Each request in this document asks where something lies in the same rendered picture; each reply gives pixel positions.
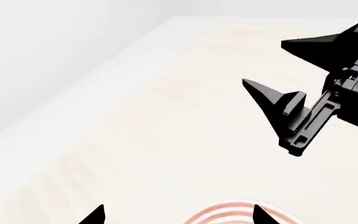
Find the white plate with pink rings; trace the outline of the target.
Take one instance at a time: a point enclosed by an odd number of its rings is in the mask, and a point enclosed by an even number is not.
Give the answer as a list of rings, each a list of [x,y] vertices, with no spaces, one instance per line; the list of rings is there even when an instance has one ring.
[[[195,213],[182,224],[254,224],[254,205],[259,205],[279,224],[305,224],[292,214],[257,200],[232,200],[217,203]]]

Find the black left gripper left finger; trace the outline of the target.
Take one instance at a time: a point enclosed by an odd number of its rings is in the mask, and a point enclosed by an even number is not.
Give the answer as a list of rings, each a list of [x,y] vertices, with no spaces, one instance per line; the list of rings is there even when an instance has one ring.
[[[79,222],[79,224],[104,224],[105,219],[104,205],[99,205],[88,216],[86,216],[86,218]]]

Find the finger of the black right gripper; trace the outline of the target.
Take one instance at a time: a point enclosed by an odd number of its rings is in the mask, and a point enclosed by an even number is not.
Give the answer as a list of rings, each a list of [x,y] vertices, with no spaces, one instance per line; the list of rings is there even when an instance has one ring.
[[[351,67],[358,59],[358,24],[334,35],[282,40],[281,48],[327,72]]]
[[[281,141],[290,141],[311,117],[305,107],[306,93],[280,93],[270,87],[243,79],[242,85],[255,100]]]

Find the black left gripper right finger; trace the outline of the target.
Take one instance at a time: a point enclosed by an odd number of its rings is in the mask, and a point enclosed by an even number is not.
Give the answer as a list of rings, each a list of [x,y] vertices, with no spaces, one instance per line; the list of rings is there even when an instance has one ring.
[[[254,205],[253,222],[254,224],[279,224],[259,205]]]

